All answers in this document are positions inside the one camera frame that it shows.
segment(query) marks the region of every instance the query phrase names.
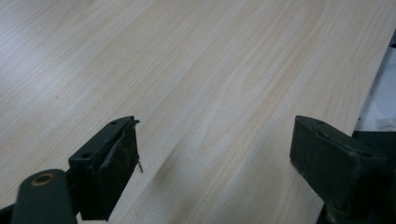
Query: screw hole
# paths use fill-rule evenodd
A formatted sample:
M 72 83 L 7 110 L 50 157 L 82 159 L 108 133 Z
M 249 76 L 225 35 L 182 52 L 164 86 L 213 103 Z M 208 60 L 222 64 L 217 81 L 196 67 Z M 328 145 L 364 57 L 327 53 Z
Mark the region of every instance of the screw hole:
M 32 181 L 32 185 L 35 187 L 39 187 L 39 186 L 43 186 L 48 184 L 51 179 L 54 177 L 53 174 L 43 174 L 40 175 L 38 177 L 36 177 L 33 181 Z
M 322 138 L 328 138 L 325 133 L 317 133 L 317 135 Z
M 82 158 L 82 159 L 89 159 L 89 158 L 91 157 L 91 155 L 92 155 L 92 154 L 89 153 L 89 152 L 88 152 L 88 153 L 84 153 L 84 154 L 81 155 L 81 158 Z

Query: metal pin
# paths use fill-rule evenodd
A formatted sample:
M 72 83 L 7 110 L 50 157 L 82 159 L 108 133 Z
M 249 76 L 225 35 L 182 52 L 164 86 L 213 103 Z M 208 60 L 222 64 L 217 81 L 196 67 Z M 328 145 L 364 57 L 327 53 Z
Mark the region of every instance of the metal pin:
M 143 167 L 142 167 L 142 163 L 140 163 L 140 161 L 137 161 L 137 164 L 139 165 L 139 171 L 140 171 L 140 174 L 143 174 Z

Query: white surface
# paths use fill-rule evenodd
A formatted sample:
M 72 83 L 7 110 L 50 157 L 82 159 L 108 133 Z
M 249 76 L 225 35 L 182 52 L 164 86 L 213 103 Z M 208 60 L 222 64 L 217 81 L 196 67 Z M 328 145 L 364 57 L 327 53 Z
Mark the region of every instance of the white surface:
M 357 131 L 396 131 L 396 49 L 388 48 L 356 125 Z

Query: clamp jaw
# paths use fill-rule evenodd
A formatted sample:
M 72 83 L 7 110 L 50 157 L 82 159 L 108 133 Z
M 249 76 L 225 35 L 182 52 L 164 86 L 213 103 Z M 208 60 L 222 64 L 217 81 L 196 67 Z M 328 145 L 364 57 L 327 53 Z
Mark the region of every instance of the clamp jaw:
M 290 161 L 325 202 L 318 223 L 396 223 L 396 134 L 352 136 L 295 119 Z
M 108 220 L 134 168 L 141 168 L 138 122 L 113 120 L 69 158 L 68 171 L 51 169 L 26 178 L 16 203 L 0 210 L 0 223 L 70 224 L 77 223 L 78 212 L 83 220 Z

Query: black clamp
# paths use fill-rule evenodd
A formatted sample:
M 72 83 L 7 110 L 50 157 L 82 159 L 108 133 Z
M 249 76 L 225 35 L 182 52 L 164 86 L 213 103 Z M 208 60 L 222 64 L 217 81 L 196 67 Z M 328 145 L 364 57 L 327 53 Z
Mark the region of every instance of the black clamp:
M 77 223 L 108 220 L 137 164 L 134 117 L 108 123 L 69 158 L 67 172 L 52 169 L 26 178 L 0 223 Z
M 291 163 L 325 202 L 318 224 L 396 223 L 396 134 L 354 132 L 297 116 Z

